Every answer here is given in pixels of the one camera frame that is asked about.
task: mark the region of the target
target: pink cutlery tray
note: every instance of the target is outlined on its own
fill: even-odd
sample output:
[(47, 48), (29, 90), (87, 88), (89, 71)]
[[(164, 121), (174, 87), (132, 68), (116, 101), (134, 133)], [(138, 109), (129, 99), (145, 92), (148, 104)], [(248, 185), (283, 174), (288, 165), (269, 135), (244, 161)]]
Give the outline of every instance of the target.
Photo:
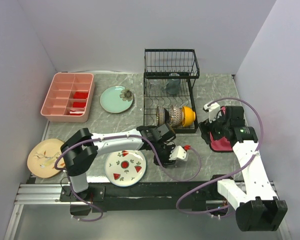
[[(94, 75), (91, 73), (59, 72), (53, 77), (41, 115), (51, 122), (84, 123), (88, 120), (94, 89)], [(74, 99), (76, 92), (88, 93), (87, 99)], [(86, 105), (73, 107), (75, 102)], [(83, 114), (70, 115), (70, 111), (80, 111)]]

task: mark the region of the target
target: black base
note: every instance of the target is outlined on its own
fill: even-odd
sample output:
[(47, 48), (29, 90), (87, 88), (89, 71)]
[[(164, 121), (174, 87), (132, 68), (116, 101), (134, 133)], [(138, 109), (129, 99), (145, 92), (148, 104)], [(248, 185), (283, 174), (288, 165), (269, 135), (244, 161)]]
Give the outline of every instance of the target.
[[(205, 183), (194, 182), (152, 182), (137, 183), (129, 187), (118, 187), (112, 183), (89, 183), (89, 191), (93, 193), (93, 203), (104, 212), (124, 210), (169, 210), (176, 209), (177, 200), (189, 190)], [(70, 194), (70, 187), (63, 187), (66, 192), (60, 195), (61, 202), (78, 201)], [(91, 195), (84, 193), (84, 199), (91, 201)], [(197, 193), (185, 198), (181, 209), (205, 211), (216, 207), (216, 203), (209, 201), (219, 200), (218, 206), (223, 206), (224, 197), (217, 192), (216, 187), (205, 187)]]

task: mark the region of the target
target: dish rack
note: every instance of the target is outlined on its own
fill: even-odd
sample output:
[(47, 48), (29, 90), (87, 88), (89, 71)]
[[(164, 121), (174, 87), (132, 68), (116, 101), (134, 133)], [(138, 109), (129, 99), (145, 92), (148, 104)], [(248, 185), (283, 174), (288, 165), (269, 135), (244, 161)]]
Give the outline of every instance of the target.
[[(194, 49), (145, 49), (143, 74), (143, 125), (156, 125), (156, 108), (167, 110), (171, 106), (192, 108), (196, 113), (193, 87), (200, 76), (198, 59)], [(180, 90), (171, 95), (160, 87), (153, 87), (150, 80), (161, 80), (164, 86), (169, 79), (180, 79)], [(194, 134), (198, 129), (195, 118), (192, 125), (173, 128), (177, 134)]]
[(41, 115), (51, 122), (84, 123), (88, 120), (94, 89), (91, 73), (59, 72), (53, 77)]

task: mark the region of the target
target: black wire dish rack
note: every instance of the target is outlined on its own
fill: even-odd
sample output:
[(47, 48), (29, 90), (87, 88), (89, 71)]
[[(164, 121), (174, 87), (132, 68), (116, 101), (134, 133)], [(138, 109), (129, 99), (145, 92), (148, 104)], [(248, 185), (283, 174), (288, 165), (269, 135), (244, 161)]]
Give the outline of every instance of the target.
[[(199, 64), (194, 49), (145, 49), (143, 74), (143, 124), (157, 125), (157, 106), (169, 110), (172, 106), (187, 106), (196, 113), (193, 87), (200, 76)], [(164, 91), (169, 79), (180, 79), (178, 94)], [(160, 80), (160, 86), (154, 87), (151, 81)], [(193, 134), (198, 129), (195, 118), (192, 125), (174, 128), (177, 134)]]

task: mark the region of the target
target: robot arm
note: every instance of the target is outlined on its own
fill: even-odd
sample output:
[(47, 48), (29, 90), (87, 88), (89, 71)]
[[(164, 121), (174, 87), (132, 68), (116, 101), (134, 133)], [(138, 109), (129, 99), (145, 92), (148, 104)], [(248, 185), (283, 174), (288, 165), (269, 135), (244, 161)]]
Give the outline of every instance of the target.
[(226, 106), (225, 113), (217, 103), (206, 104), (209, 118), (199, 124), (201, 136), (207, 144), (225, 137), (231, 144), (240, 167), (255, 155), (253, 161), (242, 170), (246, 192), (232, 179), (217, 182), (218, 192), (235, 209), (236, 221), (242, 231), (275, 231), (283, 220), (288, 207), (279, 200), (267, 177), (253, 127), (246, 126), (242, 106)]
[[(176, 160), (187, 161), (188, 159), (187, 152), (181, 146), (168, 144), (176, 137), (169, 124), (160, 127), (140, 126), (130, 131), (109, 134), (90, 133), (87, 128), (82, 128), (61, 146), (61, 152), (84, 140), (101, 139), (101, 141), (84, 144), (85, 149), (82, 146), (75, 147), (63, 157), (73, 190), (81, 193), (88, 189), (86, 172), (97, 155), (123, 150), (152, 150), (141, 138), (133, 136), (147, 138), (154, 145), (164, 167), (174, 164)], [(156, 157), (153, 158), (153, 162), (158, 165)]]

